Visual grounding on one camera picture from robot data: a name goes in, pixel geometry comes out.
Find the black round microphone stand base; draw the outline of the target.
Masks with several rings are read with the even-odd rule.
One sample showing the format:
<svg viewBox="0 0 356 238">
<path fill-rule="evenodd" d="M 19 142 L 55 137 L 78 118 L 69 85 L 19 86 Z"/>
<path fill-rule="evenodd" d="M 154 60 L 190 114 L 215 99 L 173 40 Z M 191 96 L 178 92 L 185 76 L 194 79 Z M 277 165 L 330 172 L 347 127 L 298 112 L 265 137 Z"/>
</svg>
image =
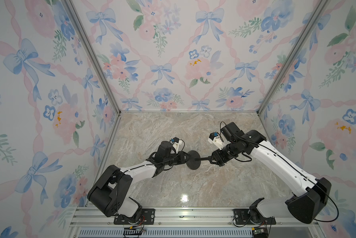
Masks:
<svg viewBox="0 0 356 238">
<path fill-rule="evenodd" d="M 191 170 L 197 170 L 201 166 L 200 154 L 194 150 L 189 151 L 186 165 Z"/>
</svg>

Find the black microphone stand pole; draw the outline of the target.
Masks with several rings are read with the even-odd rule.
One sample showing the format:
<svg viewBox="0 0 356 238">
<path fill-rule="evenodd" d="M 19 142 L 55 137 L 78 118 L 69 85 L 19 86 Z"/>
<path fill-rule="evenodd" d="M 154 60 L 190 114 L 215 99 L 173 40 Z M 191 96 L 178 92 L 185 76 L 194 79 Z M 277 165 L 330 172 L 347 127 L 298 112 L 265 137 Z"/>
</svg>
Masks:
<svg viewBox="0 0 356 238">
<path fill-rule="evenodd" d="M 199 161 L 211 161 L 212 159 L 211 159 L 211 157 L 205 157 L 205 158 L 199 158 L 197 160 L 199 160 Z"/>
</svg>

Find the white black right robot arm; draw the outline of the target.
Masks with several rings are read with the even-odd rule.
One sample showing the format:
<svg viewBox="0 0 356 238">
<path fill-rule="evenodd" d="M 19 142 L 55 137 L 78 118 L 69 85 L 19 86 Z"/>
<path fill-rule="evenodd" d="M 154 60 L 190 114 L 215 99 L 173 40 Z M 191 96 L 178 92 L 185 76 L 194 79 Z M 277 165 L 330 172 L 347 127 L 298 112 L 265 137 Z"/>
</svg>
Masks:
<svg viewBox="0 0 356 238">
<path fill-rule="evenodd" d="M 291 196 L 273 200 L 259 198 L 249 207 L 250 220 L 255 224 L 270 217 L 293 217 L 310 224 L 331 201 L 329 180 L 316 178 L 302 170 L 256 130 L 244 133 L 235 123 L 229 123 L 220 132 L 211 133 L 208 142 L 217 147 L 207 157 L 210 163 L 221 167 L 240 155 L 248 161 L 256 159 L 290 188 Z"/>
</svg>

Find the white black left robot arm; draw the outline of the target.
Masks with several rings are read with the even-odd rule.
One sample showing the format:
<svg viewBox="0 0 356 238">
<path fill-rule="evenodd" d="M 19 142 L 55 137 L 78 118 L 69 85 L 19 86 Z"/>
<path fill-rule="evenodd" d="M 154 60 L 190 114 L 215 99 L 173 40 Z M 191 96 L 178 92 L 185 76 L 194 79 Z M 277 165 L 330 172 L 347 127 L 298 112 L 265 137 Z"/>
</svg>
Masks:
<svg viewBox="0 0 356 238">
<path fill-rule="evenodd" d="M 125 217 L 131 223 L 141 217 L 142 205 L 127 196 L 131 185 L 158 176 L 173 166 L 186 164 L 185 142 L 177 137 L 162 141 L 146 161 L 130 167 L 108 166 L 90 189 L 87 198 L 105 216 Z"/>
</svg>

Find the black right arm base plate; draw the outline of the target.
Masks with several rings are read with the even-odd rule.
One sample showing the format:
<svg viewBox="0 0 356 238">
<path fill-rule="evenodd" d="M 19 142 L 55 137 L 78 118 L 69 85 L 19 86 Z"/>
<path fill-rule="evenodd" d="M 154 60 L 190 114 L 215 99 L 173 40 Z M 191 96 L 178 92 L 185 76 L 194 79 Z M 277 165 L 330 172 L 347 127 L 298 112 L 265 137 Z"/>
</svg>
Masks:
<svg viewBox="0 0 356 238">
<path fill-rule="evenodd" d="M 247 208 L 233 209 L 233 224 L 237 227 L 243 227 L 246 225 L 260 226 L 263 223 L 268 225 L 276 225 L 276 220 L 274 217 L 263 217 L 262 214 L 257 210 L 257 205 L 263 200 L 264 198 L 259 198 Z"/>
</svg>

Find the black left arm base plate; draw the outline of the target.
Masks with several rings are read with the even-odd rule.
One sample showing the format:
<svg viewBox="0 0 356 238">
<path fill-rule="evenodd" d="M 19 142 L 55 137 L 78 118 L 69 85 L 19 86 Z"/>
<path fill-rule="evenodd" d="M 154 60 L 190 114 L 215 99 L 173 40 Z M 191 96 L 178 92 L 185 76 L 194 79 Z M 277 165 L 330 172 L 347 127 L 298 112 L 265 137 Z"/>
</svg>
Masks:
<svg viewBox="0 0 356 238">
<path fill-rule="evenodd" d="M 141 209 L 136 212 L 136 214 L 129 218 L 124 215 L 116 215 L 114 217 L 115 225 L 153 225 L 155 221 L 156 210 L 152 208 Z"/>
</svg>

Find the aluminium right corner post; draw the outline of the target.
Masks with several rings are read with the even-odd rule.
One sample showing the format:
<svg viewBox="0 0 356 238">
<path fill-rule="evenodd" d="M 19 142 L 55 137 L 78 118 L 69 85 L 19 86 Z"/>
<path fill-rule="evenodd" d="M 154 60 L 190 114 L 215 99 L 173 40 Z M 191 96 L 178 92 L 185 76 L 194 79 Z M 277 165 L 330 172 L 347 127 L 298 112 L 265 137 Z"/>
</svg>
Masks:
<svg viewBox="0 0 356 238">
<path fill-rule="evenodd" d="M 325 12 L 329 2 L 330 1 L 328 1 L 328 0 L 317 1 L 317 4 L 314 7 L 314 10 L 311 12 L 311 14 L 308 18 L 308 22 L 304 25 L 300 34 L 298 35 L 298 40 L 295 42 L 292 49 L 288 53 L 287 59 L 284 61 L 282 69 L 279 70 L 275 79 L 273 80 L 272 85 L 269 87 L 267 94 L 264 96 L 263 101 L 257 110 L 257 114 L 259 117 L 263 113 L 263 111 L 268 107 L 269 101 L 271 100 L 275 91 L 281 84 L 281 81 L 283 80 L 284 76 L 289 71 L 291 65 L 293 64 L 293 62 L 295 61 L 297 56 L 300 54 L 300 52 L 305 44 L 305 41 L 312 34 L 314 28 L 316 27 L 317 23 L 319 22 L 320 18 L 322 17 L 323 13 Z"/>
</svg>

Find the aluminium corner post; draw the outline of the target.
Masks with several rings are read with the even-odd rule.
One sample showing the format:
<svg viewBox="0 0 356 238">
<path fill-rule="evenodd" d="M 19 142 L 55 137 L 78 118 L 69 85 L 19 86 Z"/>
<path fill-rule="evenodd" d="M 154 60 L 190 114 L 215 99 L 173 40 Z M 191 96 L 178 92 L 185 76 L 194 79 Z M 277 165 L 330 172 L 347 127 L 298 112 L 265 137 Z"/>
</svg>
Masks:
<svg viewBox="0 0 356 238">
<path fill-rule="evenodd" d="M 289 71 L 291 65 L 293 64 L 293 62 L 295 61 L 297 56 L 300 54 L 300 52 L 305 44 L 305 41 L 312 34 L 314 28 L 316 27 L 317 23 L 319 22 L 320 18 L 322 17 L 323 13 L 325 12 L 329 2 L 330 1 L 328 1 L 328 0 L 317 1 L 317 4 L 314 7 L 314 10 L 311 12 L 311 14 L 308 18 L 308 22 L 304 25 L 300 34 L 298 35 L 298 40 L 295 42 L 292 49 L 288 53 L 287 59 L 284 61 L 282 69 L 279 70 L 275 79 L 273 80 L 272 85 L 269 87 L 267 94 L 264 96 L 263 101 L 257 110 L 257 114 L 259 117 L 263 113 L 263 111 L 268 107 L 269 101 L 271 100 L 275 91 L 281 84 L 281 81 L 283 80 L 284 76 Z"/>
<path fill-rule="evenodd" d="M 73 27 L 75 28 L 75 30 L 77 31 L 77 35 L 80 37 L 82 46 L 84 47 L 86 54 L 92 64 L 93 69 L 95 70 L 95 73 L 97 74 L 99 81 L 101 82 L 105 93 L 107 94 L 108 98 L 109 98 L 109 102 L 110 104 L 113 106 L 115 114 L 117 116 L 120 116 L 120 109 L 115 101 L 115 97 L 114 94 L 110 88 L 110 85 L 106 79 L 106 77 L 104 76 L 104 72 L 101 69 L 100 65 L 99 65 L 99 61 L 98 58 L 95 54 L 95 51 L 92 47 L 92 44 L 90 43 L 89 37 L 87 35 L 87 32 L 84 29 L 84 26 L 81 22 L 81 19 L 76 11 L 76 8 L 73 4 L 73 1 L 70 0 L 62 0 L 62 5 L 64 6 L 67 14 L 69 15 L 69 17 L 71 18 L 71 22 Z"/>
</svg>

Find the aluminium left corner post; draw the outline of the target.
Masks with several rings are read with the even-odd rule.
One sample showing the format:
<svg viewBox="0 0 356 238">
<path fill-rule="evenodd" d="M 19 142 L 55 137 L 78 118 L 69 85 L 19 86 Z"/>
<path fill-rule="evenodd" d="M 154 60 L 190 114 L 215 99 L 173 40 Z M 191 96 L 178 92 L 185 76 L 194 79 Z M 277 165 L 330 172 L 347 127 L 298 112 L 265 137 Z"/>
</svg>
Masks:
<svg viewBox="0 0 356 238">
<path fill-rule="evenodd" d="M 110 88 L 110 85 L 106 79 L 106 77 L 104 76 L 104 72 L 101 69 L 100 65 L 99 65 L 99 61 L 98 58 L 95 54 L 95 51 L 92 47 L 92 44 L 90 43 L 89 37 L 87 35 L 87 32 L 84 29 L 84 26 L 81 22 L 81 19 L 76 11 L 76 8 L 73 4 L 73 1 L 70 0 L 62 0 L 62 5 L 64 6 L 67 14 L 69 15 L 69 17 L 71 18 L 71 22 L 73 27 L 75 28 L 75 30 L 77 31 L 77 35 L 80 37 L 82 46 L 84 47 L 86 54 L 92 64 L 93 69 L 95 70 L 95 73 L 97 74 L 99 81 L 101 82 L 105 93 L 107 94 L 108 98 L 109 98 L 109 102 L 110 104 L 113 106 L 115 114 L 117 116 L 120 116 L 120 109 L 115 101 L 115 97 L 114 94 Z"/>
</svg>

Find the aluminium mounting rail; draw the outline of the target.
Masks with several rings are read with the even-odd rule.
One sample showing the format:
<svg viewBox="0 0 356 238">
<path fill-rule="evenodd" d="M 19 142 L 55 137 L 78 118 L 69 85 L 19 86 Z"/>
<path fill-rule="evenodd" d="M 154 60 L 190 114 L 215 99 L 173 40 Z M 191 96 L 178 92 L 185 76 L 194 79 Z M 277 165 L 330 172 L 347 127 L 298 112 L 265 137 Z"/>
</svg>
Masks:
<svg viewBox="0 0 356 238">
<path fill-rule="evenodd" d="M 116 225 L 93 206 L 76 210 L 66 233 L 67 238 L 252 238 L 253 230 L 263 229 L 269 238 L 324 238 L 317 222 L 309 225 L 294 218 L 274 218 L 263 225 L 237 223 L 234 208 L 158 207 L 148 221 L 130 230 Z"/>
</svg>

